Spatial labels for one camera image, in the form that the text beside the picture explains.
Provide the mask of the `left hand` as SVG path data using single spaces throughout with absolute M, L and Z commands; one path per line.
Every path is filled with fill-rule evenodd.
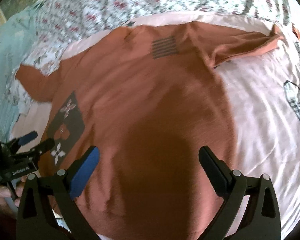
M 17 187 L 15 189 L 15 193 L 17 198 L 14 201 L 15 207 L 18 207 L 20 204 L 20 198 L 23 193 L 24 185 L 26 182 L 27 176 L 21 177 L 20 181 L 17 183 Z M 0 215 L 8 216 L 15 218 L 15 212 L 10 208 L 10 206 L 6 202 L 6 198 L 11 198 L 12 193 L 10 189 L 6 186 L 0 186 Z

